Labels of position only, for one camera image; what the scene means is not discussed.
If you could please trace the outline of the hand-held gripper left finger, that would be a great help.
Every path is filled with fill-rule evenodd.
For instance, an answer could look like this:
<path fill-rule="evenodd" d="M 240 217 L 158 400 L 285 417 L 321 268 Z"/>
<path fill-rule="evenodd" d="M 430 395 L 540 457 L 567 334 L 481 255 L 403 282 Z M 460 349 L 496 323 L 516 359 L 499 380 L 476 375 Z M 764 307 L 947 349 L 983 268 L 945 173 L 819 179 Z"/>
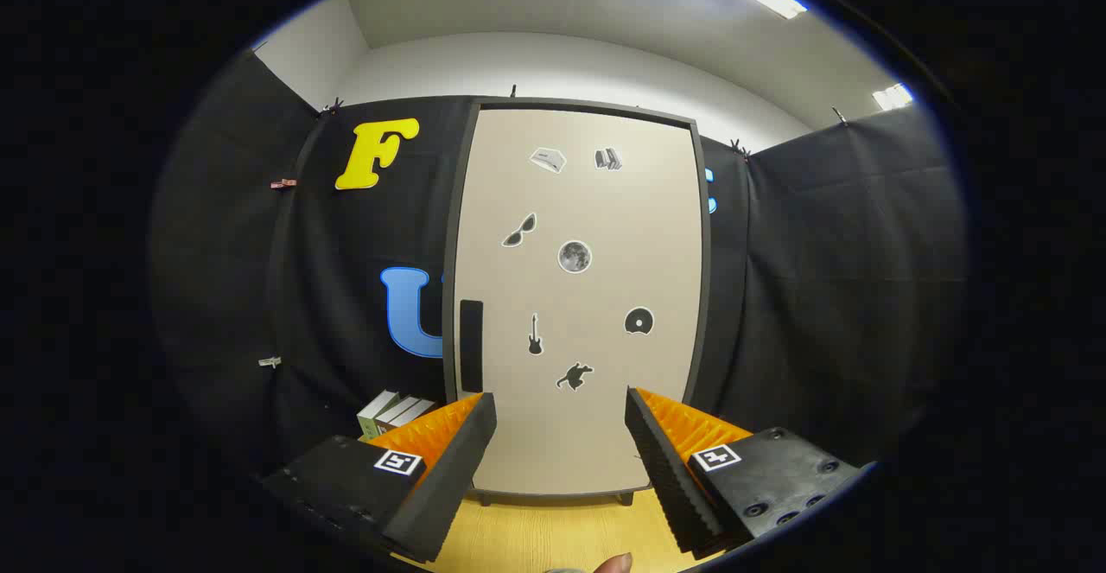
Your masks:
<path fill-rule="evenodd" d="M 361 442 L 330 436 L 261 483 L 352 548 L 419 563 L 439 556 L 497 427 L 490 392 Z"/>

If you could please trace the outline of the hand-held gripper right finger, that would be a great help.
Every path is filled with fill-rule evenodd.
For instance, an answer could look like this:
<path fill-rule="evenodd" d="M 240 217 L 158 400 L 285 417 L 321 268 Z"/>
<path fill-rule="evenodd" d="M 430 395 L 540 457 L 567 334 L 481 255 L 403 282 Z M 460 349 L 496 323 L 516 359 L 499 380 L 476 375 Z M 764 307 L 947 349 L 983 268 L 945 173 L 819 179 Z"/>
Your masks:
<path fill-rule="evenodd" d="M 640 387 L 626 390 L 625 425 L 678 548 L 695 558 L 773 538 L 869 472 L 785 428 L 750 433 Z"/>

